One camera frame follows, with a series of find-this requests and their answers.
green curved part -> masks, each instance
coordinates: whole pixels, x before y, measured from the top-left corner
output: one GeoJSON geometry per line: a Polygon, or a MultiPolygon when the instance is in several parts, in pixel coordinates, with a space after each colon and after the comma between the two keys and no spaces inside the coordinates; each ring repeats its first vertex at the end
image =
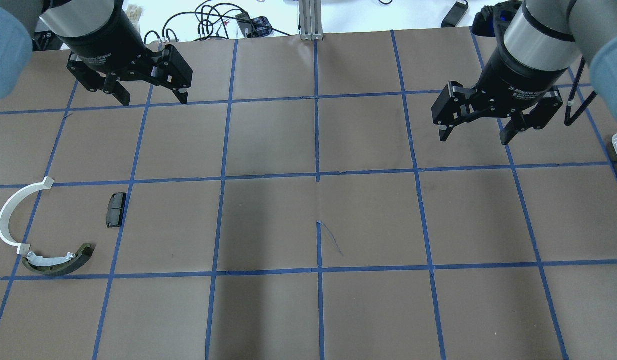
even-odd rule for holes
{"type": "Polygon", "coordinates": [[[22,264],[35,274],[44,276],[64,276],[76,271],[86,264],[87,261],[91,259],[91,256],[93,256],[93,251],[95,248],[96,247],[93,244],[84,243],[75,253],[75,257],[67,262],[64,262],[64,264],[53,266],[35,266],[29,263],[26,256],[22,257],[22,264]]]}

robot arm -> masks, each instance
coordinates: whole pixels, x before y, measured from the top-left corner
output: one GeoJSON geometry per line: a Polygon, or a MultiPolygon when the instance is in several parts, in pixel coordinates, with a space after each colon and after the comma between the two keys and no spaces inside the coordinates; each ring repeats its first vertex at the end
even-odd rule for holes
{"type": "Polygon", "coordinates": [[[121,82],[143,80],[188,100],[193,71],[173,45],[153,52],[122,10],[123,0],[0,0],[0,99],[11,93],[32,54],[41,19],[71,49],[66,67],[88,91],[127,107],[121,82]]]}
{"type": "Polygon", "coordinates": [[[495,37],[498,46],[477,84],[451,81],[432,106],[441,141],[481,117],[510,118],[500,133],[504,145],[517,133],[544,129],[563,105],[555,82],[579,51],[617,119],[617,0],[511,0],[485,7],[473,33],[495,37]]]}

